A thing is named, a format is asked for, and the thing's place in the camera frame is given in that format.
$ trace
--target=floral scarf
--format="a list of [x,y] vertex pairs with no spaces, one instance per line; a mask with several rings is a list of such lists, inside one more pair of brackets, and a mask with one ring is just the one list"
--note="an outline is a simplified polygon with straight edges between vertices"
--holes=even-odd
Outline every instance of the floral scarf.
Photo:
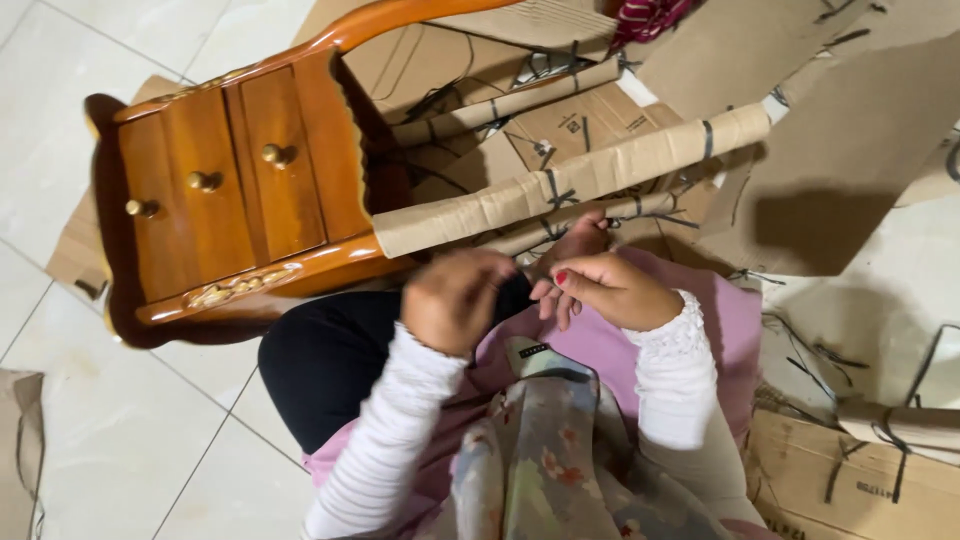
[[415,538],[732,539],[635,451],[593,370],[526,337],[507,345],[520,381],[464,434],[450,496]]

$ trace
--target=white tile floor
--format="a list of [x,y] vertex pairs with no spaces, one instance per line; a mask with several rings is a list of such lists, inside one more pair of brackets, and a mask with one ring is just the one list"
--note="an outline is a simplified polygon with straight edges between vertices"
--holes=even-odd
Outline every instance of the white tile floor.
[[[115,343],[42,272],[87,185],[84,97],[129,100],[158,73],[202,81],[286,47],[314,0],[0,0],[0,366],[41,370],[43,538],[291,537],[309,495],[299,450],[255,369],[256,341]],[[840,278],[767,287],[799,331],[877,366],[894,401],[942,321],[960,321],[960,199],[896,210]],[[960,353],[924,391],[960,400]],[[817,399],[784,367],[769,377]]]

